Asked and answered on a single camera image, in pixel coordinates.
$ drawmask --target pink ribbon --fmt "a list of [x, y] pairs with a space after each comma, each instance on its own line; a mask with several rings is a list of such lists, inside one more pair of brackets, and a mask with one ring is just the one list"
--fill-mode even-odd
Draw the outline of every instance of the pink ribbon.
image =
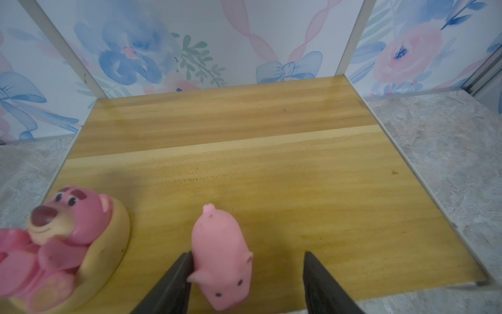
[[[319, 34], [324, 26], [329, 10], [341, 1], [342, 0], [328, 0], [326, 8], [314, 15], [305, 33], [304, 43], [291, 53], [288, 62], [298, 62], [298, 60], [303, 57], [307, 44]], [[249, 38], [252, 48], [263, 61], [271, 62], [279, 60], [274, 50], [263, 40], [263, 38], [251, 33], [244, 0], [221, 0], [221, 6], [223, 7], [223, 12], [228, 22], [236, 31]]]

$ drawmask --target blue bow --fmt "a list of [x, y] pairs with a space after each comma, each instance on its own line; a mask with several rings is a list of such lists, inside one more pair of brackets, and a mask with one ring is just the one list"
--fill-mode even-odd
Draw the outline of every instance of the blue bow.
[[321, 62], [322, 53], [320, 51], [312, 51], [304, 55], [298, 62], [290, 62], [285, 65], [278, 61], [268, 62], [256, 68], [256, 82], [258, 84], [283, 82], [286, 77], [314, 78], [319, 72]]
[[32, 131], [38, 128], [37, 122], [26, 112], [33, 114], [41, 119], [44, 119], [56, 126], [66, 130], [77, 132], [78, 130], [71, 126], [77, 123], [78, 119], [67, 118], [60, 115], [49, 113], [40, 108], [26, 104], [20, 100], [44, 103], [47, 99], [42, 95], [38, 88], [31, 83], [30, 80], [15, 72], [4, 72], [0, 74], [0, 104], [14, 118], [19, 120], [26, 131], [19, 134], [20, 140], [33, 139]]

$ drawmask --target bear ear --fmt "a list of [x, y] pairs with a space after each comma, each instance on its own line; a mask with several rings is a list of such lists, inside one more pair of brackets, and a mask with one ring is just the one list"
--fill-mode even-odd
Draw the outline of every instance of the bear ear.
[[252, 252], [244, 253], [244, 264], [249, 264], [253, 260], [254, 254]]
[[101, 208], [103, 209], [103, 213], [109, 211], [111, 209], [111, 197], [106, 194], [100, 194], [99, 199], [101, 200]]
[[198, 284], [212, 284], [213, 280], [211, 275], [204, 270], [196, 270], [187, 278], [187, 282], [198, 283]]

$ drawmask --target pink bear toy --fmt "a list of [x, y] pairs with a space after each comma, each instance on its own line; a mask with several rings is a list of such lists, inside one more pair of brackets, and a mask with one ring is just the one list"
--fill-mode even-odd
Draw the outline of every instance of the pink bear toy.
[[246, 299], [253, 253], [232, 215], [213, 204], [204, 205], [192, 231], [192, 254], [195, 271], [187, 281], [199, 284], [215, 310], [235, 307]]
[[112, 199], [67, 186], [28, 216], [27, 231], [0, 229], [0, 298], [30, 312], [54, 308], [73, 293], [88, 246], [106, 229]]

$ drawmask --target floral wallpaper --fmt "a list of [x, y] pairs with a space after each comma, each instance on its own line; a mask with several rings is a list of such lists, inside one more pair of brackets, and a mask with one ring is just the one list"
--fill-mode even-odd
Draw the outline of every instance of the floral wallpaper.
[[331, 76], [362, 2], [39, 0], [111, 98]]
[[364, 97], [460, 87], [502, 44], [497, 0], [378, 0], [347, 77]]
[[78, 132], [80, 81], [16, 0], [0, 3], [0, 144]]

